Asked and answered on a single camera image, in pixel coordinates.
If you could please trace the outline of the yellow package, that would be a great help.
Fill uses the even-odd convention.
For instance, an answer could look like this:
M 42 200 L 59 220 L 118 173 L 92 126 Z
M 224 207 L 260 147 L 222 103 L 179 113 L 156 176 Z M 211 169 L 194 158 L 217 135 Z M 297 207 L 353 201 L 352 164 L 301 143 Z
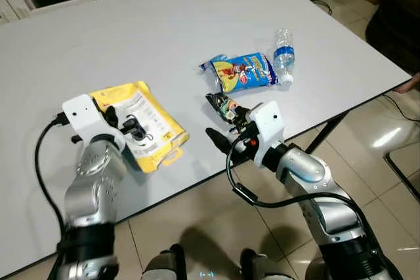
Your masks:
M 126 148 L 142 172 L 155 172 L 162 165 L 170 165 L 182 154 L 180 146 L 189 139 L 188 133 L 164 110 L 144 81 L 99 89 L 89 95 L 102 111 L 114 106 L 120 125 L 127 116 L 135 116 L 150 134 L 149 141 L 141 143 L 135 142 L 131 135 L 123 135 Z

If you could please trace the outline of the robot leg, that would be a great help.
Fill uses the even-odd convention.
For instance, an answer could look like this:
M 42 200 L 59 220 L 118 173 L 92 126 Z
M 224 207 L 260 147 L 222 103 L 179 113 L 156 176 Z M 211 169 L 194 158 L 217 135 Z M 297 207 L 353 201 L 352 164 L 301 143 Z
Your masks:
M 294 280 L 276 262 L 250 248 L 241 251 L 240 265 L 242 280 Z
M 139 280 L 188 280 L 183 248 L 176 243 L 160 251 L 144 268 Z

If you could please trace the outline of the small dark snack wrapper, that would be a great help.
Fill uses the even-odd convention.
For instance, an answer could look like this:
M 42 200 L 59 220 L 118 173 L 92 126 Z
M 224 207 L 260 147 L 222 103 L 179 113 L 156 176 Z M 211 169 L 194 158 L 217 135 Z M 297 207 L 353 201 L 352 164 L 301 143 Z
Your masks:
M 205 98 L 219 117 L 228 124 L 234 124 L 239 104 L 223 93 L 207 93 Z

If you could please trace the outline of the clear plastic water bottle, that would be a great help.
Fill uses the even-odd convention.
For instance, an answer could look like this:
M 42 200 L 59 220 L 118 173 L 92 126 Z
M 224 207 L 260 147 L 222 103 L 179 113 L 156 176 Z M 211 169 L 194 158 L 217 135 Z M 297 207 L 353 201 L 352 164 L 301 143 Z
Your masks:
M 294 82 L 292 76 L 296 52 L 293 46 L 293 37 L 288 29 L 281 28 L 276 31 L 276 49 L 272 55 L 272 65 L 277 75 L 277 83 L 289 87 Z

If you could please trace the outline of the person's leg brown trousers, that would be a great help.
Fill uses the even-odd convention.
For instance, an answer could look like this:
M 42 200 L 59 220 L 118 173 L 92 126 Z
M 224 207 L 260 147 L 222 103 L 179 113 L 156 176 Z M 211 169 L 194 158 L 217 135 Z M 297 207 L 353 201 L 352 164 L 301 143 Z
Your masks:
M 411 91 L 412 89 L 416 89 L 420 82 L 420 75 L 416 74 L 411 77 L 410 80 L 408 80 L 405 83 L 402 83 L 401 85 L 397 86 L 393 91 L 400 94 L 405 94 Z

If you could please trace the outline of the robot right leg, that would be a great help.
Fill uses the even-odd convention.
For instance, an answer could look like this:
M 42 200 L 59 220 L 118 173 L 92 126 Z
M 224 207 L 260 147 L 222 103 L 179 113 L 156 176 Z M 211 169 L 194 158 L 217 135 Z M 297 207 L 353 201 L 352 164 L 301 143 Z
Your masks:
M 276 262 L 250 248 L 241 251 L 240 265 L 242 280 L 294 280 Z

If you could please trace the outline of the dark brown beanbag seat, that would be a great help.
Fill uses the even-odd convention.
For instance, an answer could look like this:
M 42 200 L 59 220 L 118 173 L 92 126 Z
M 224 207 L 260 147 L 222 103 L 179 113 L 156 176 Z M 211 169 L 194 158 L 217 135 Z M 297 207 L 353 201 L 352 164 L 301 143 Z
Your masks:
M 367 43 L 410 75 L 418 74 L 420 0 L 380 0 L 366 26 Z

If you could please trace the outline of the robot left leg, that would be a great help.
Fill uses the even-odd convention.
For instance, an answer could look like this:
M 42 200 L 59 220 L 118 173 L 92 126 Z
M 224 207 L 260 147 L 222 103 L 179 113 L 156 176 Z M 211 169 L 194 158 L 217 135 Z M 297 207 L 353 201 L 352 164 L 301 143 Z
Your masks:
M 139 280 L 188 280 L 183 248 L 176 243 L 160 251 L 144 268 Z

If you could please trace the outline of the blue snack bag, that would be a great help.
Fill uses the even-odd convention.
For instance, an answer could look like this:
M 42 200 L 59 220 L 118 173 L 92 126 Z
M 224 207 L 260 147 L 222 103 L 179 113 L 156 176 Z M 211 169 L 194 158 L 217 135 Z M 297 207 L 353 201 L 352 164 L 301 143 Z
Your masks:
M 202 64 L 199 70 L 209 73 L 220 93 L 234 93 L 243 89 L 254 89 L 278 85 L 279 78 L 264 53 L 256 52 L 239 57 L 216 55 Z

